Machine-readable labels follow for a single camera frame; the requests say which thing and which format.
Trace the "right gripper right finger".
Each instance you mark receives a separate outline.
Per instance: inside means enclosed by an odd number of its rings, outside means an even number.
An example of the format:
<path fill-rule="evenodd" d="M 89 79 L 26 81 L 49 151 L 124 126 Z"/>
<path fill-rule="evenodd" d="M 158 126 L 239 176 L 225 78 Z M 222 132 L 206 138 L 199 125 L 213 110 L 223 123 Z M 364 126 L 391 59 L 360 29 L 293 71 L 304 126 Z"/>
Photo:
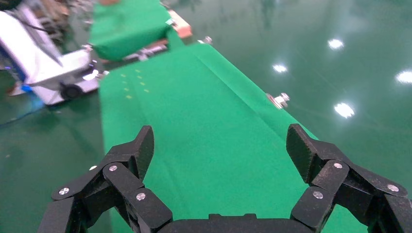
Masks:
<path fill-rule="evenodd" d="M 317 187 L 329 209 L 346 208 L 370 233 L 410 233 L 412 201 L 402 185 L 353 163 L 336 145 L 288 127 L 286 150 L 304 183 Z"/>

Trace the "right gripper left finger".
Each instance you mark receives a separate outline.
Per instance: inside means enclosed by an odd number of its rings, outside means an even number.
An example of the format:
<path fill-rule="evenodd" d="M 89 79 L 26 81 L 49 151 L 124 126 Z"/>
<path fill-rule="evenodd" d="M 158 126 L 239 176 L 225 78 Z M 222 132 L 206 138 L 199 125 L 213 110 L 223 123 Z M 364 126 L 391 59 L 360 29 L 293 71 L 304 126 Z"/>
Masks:
<path fill-rule="evenodd" d="M 134 140 L 113 146 L 96 168 L 52 194 L 38 232 L 86 233 L 111 208 L 135 233 L 160 231 L 172 212 L 143 182 L 154 147 L 149 125 Z"/>

